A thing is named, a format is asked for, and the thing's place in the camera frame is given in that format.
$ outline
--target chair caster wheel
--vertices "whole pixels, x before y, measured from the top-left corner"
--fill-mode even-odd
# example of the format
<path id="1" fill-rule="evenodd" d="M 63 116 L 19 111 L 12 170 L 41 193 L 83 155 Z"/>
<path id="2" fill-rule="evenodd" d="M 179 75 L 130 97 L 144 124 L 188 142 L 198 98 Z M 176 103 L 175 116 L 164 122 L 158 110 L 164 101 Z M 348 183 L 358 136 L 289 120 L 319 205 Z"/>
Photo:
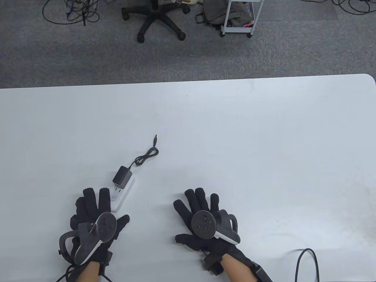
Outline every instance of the chair caster wheel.
<path id="1" fill-rule="evenodd" d="M 145 36 L 137 35 L 137 41 L 138 41 L 138 43 L 144 43 L 145 42 Z"/>
<path id="2" fill-rule="evenodd" d="M 188 6 L 184 6 L 184 7 L 183 7 L 183 13 L 184 13 L 185 15 L 188 14 L 190 11 L 191 11 L 191 8 L 189 8 Z"/>
<path id="3" fill-rule="evenodd" d="M 184 41 L 185 39 L 185 33 L 180 31 L 178 34 L 177 34 L 177 38 L 180 40 L 180 41 Z"/>
<path id="4" fill-rule="evenodd" d="M 129 14 L 125 11 L 125 9 L 121 9 L 121 16 L 123 17 L 123 20 L 127 21 L 129 20 L 130 16 Z"/>

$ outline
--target backpack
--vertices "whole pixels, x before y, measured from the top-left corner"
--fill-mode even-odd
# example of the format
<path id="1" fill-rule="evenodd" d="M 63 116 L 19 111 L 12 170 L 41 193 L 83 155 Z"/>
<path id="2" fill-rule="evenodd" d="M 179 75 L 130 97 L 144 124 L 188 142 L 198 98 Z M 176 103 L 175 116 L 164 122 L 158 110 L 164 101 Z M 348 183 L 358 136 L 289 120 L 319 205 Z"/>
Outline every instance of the backpack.
<path id="1" fill-rule="evenodd" d="M 196 15 L 196 23 L 208 23 L 217 27 L 224 24 L 229 0 L 204 0 L 201 4 L 202 13 Z M 231 2 L 229 23 L 232 26 L 243 27 L 251 21 L 252 18 L 243 2 Z"/>

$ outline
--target gray carpet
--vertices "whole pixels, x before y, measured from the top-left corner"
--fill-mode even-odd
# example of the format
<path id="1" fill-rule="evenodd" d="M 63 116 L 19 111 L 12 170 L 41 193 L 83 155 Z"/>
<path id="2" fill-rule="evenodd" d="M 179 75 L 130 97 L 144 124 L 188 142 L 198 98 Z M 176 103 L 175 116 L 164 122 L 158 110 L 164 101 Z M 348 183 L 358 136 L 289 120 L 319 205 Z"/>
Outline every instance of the gray carpet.
<path id="1" fill-rule="evenodd" d="M 118 0 L 99 7 L 100 20 L 57 26 L 41 15 L 44 0 L 0 0 L 0 87 L 236 79 L 368 73 L 376 77 L 376 13 L 345 14 L 330 1 L 265 0 L 251 39 L 169 16 L 187 34 L 181 42 L 154 23 L 144 44 L 136 41 L 142 16 L 127 22 L 120 8 L 145 0 Z M 64 15 L 53 0 L 47 16 Z"/>

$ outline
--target power cord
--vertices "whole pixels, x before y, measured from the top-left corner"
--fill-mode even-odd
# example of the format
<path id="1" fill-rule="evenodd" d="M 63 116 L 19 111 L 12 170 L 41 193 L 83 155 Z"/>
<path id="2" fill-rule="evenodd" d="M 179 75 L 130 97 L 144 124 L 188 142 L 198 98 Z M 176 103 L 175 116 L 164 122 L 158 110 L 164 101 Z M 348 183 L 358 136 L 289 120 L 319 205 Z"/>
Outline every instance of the power cord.
<path id="1" fill-rule="evenodd" d="M 70 266 L 68 266 L 67 270 L 65 271 L 65 274 L 62 275 L 58 280 L 56 280 L 55 282 L 60 282 L 63 278 L 65 278 L 65 281 L 68 282 L 68 278 L 70 276 L 70 274 L 75 270 L 74 268 L 74 265 L 71 264 Z M 104 273 L 101 274 L 101 276 L 103 276 L 108 282 L 112 282 L 111 279 L 109 279 Z"/>
<path id="2" fill-rule="evenodd" d="M 156 155 L 158 155 L 159 153 L 159 150 L 155 147 L 155 145 L 157 144 L 157 135 L 155 135 L 154 137 L 154 141 L 153 141 L 153 147 L 151 147 L 146 154 L 142 155 L 142 156 L 138 156 L 137 158 L 135 158 L 135 160 L 133 161 L 133 163 L 130 164 L 130 166 L 128 167 L 128 169 L 131 168 L 131 166 L 133 164 L 136 164 L 137 166 L 140 166 L 142 165 L 148 158 L 152 158 L 152 157 L 155 157 Z"/>
<path id="3" fill-rule="evenodd" d="M 63 0 L 66 7 L 67 23 L 52 21 L 45 16 L 45 9 L 51 1 L 52 0 L 47 0 L 42 8 L 43 18 L 50 23 L 64 26 L 69 24 L 83 23 L 85 26 L 87 21 L 91 23 L 96 23 L 99 21 L 100 17 L 97 10 L 100 0 Z M 117 0 L 112 0 L 110 2 L 107 2 L 106 0 L 103 1 L 106 4 L 111 4 Z"/>
<path id="4" fill-rule="evenodd" d="M 320 282 L 320 274 L 319 274 L 319 272 L 318 272 L 318 262 L 317 262 L 317 257 L 316 257 L 315 252 L 314 252 L 312 249 L 310 249 L 310 248 L 306 248 L 306 249 L 304 249 L 304 250 L 300 253 L 299 257 L 298 257 L 298 262 L 296 263 L 296 270 L 295 270 L 295 282 L 298 282 L 298 272 L 299 272 L 300 259 L 302 258 L 302 256 L 304 255 L 304 253 L 305 253 L 306 251 L 310 251 L 310 252 L 312 253 L 312 255 L 313 255 L 313 259 L 314 259 L 314 261 L 315 261 L 315 266 L 316 266 L 316 278 L 317 278 L 317 282 Z"/>
<path id="5" fill-rule="evenodd" d="M 324 3 L 327 0 L 320 0 L 320 1 L 318 1 L 318 0 L 300 0 L 300 1 L 313 2 L 313 3 Z M 376 9 L 371 10 L 371 5 L 370 5 L 370 3 L 376 4 L 376 2 L 374 0 L 355 0 L 355 1 L 358 1 L 358 2 L 364 2 L 368 7 L 368 9 L 366 11 L 358 10 L 357 8 L 355 8 L 353 6 L 353 4 L 351 4 L 351 3 L 353 3 L 354 0 L 337 0 L 337 2 L 335 0 L 331 0 L 331 1 L 335 6 L 340 7 L 346 13 L 351 14 L 351 15 L 355 15 L 355 16 L 361 16 L 361 15 L 366 15 L 366 14 L 369 14 L 369 13 L 376 12 Z M 346 8 L 346 6 L 344 4 L 345 2 L 347 2 L 347 6 L 349 6 L 350 9 Z"/>

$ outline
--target black cable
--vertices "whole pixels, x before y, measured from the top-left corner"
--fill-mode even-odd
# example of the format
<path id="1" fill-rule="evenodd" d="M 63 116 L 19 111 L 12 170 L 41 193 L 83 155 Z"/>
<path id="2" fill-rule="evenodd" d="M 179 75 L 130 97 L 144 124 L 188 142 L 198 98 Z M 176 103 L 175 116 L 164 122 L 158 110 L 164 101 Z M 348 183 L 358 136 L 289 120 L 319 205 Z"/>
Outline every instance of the black cable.
<path id="1" fill-rule="evenodd" d="M 102 274 L 102 276 L 103 276 L 108 282 L 112 282 L 111 279 L 109 279 L 106 275 Z"/>
<path id="2" fill-rule="evenodd" d="M 130 169 L 133 164 L 136 164 L 137 166 L 142 165 L 148 158 L 155 157 L 156 155 L 158 155 L 159 150 L 155 147 L 156 144 L 157 144 L 157 135 L 155 135 L 154 137 L 153 147 L 151 147 L 147 151 L 146 154 L 135 158 L 135 160 L 133 161 L 133 163 L 130 164 L 128 169 Z"/>
<path id="3" fill-rule="evenodd" d="M 117 1 L 117 0 L 112 0 L 112 1 L 110 1 L 110 2 L 107 2 L 106 0 L 103 0 L 104 2 L 106 2 L 106 4 L 108 5 L 108 4 L 112 4 L 112 3 L 114 3 L 115 1 Z"/>
<path id="4" fill-rule="evenodd" d="M 306 251 L 310 251 L 313 255 L 313 259 L 315 261 L 315 266 L 316 266 L 316 278 L 317 278 L 317 282 L 320 282 L 320 274 L 318 272 L 318 262 L 317 262 L 317 257 L 316 257 L 316 254 L 315 252 L 310 249 L 310 248 L 306 248 L 304 249 L 301 254 L 299 255 L 299 258 L 298 258 L 298 262 L 296 263 L 296 270 L 295 270 L 295 282 L 298 282 L 298 272 L 299 272 L 299 264 L 300 264 L 300 259 L 302 258 L 302 256 L 304 255 L 304 253 Z"/>
<path id="5" fill-rule="evenodd" d="M 321 0 L 321 1 L 317 1 L 317 0 L 300 0 L 300 1 L 303 1 L 303 2 L 313 2 L 313 3 L 324 3 L 327 0 Z M 340 7 L 346 13 L 351 14 L 351 15 L 355 15 L 355 16 L 361 16 L 361 15 L 366 15 L 368 13 L 376 12 L 376 9 L 375 10 L 371 10 L 371 5 L 370 5 L 370 3 L 376 4 L 376 2 L 374 0 L 356 0 L 356 1 L 364 2 L 364 3 L 367 4 L 368 10 L 366 10 L 366 11 L 361 11 L 361 10 L 358 10 L 357 8 L 355 8 L 353 5 L 351 5 L 352 1 L 353 0 L 337 0 L 337 2 L 335 2 L 335 0 L 332 0 L 332 3 L 335 6 Z M 346 7 L 344 6 L 345 2 L 347 2 L 347 6 L 349 6 L 350 9 L 346 9 Z"/>
<path id="6" fill-rule="evenodd" d="M 324 3 L 326 2 L 326 0 L 322 0 L 322 1 L 314 1 L 314 0 L 301 0 L 303 2 L 313 2 L 313 3 Z"/>
<path id="7" fill-rule="evenodd" d="M 80 1 L 80 4 L 82 4 L 82 7 L 76 7 L 73 3 L 73 6 L 72 6 L 72 10 L 71 10 L 71 13 L 76 13 L 78 16 L 76 16 L 75 18 L 73 19 L 69 19 L 69 16 L 70 14 L 67 14 L 67 20 L 70 21 L 69 23 L 58 23 L 58 22 L 55 22 L 55 21 L 52 21 L 50 19 L 47 19 L 47 17 L 45 16 L 44 12 L 45 12 L 45 8 L 47 6 L 47 4 L 49 2 L 51 2 L 52 0 L 47 0 L 45 2 L 45 4 L 43 5 L 43 8 L 42 8 L 42 16 L 43 18 L 50 22 L 50 23 L 53 23 L 53 24 L 58 24 L 58 25 L 69 25 L 69 24 L 76 24 L 76 23 L 80 23 L 80 22 L 83 22 L 84 19 L 86 21 L 90 21 L 92 23 L 95 23 L 97 21 L 99 21 L 99 14 L 97 13 L 97 9 L 98 9 L 98 2 L 99 0 L 95 0 L 93 3 L 90 4 L 90 0 L 86 0 L 86 1 Z M 68 2 L 67 0 L 63 0 L 64 3 L 65 3 L 65 6 L 66 8 L 68 8 Z M 97 16 L 97 19 L 95 20 L 90 20 L 91 17 L 93 17 L 94 15 Z"/>
<path id="8" fill-rule="evenodd" d="M 67 270 L 65 271 L 65 274 L 62 275 L 62 276 L 61 276 L 58 280 L 56 280 L 55 282 L 60 282 L 64 277 L 65 277 L 65 280 L 68 281 L 69 274 L 71 274 L 74 270 L 75 270 L 74 265 L 71 264 L 70 266 L 68 266 Z M 111 279 L 109 279 L 104 273 L 102 273 L 101 276 L 103 276 L 108 282 L 112 282 Z"/>
<path id="9" fill-rule="evenodd" d="M 69 277 L 69 274 L 71 274 L 73 271 L 74 271 L 74 265 L 71 264 L 70 266 L 68 266 L 67 270 L 65 271 L 65 274 L 62 275 L 58 280 L 56 280 L 56 282 L 60 282 L 60 280 L 62 280 L 64 277 L 65 277 L 65 280 L 67 280 Z"/>

